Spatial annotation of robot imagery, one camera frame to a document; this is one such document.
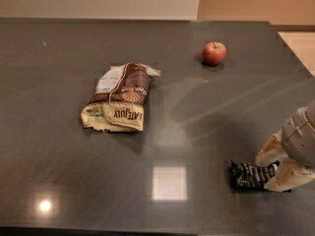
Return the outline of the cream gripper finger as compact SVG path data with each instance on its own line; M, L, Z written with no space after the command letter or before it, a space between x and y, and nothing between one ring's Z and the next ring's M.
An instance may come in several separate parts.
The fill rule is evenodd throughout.
M280 161L275 176L264 185L264 188L268 191L284 192L305 185L314 179L314 167L301 165L284 157Z
M277 161L281 164L289 162L288 155L283 147L282 134L281 131L278 131L268 138L255 157L255 164L257 166L267 167Z

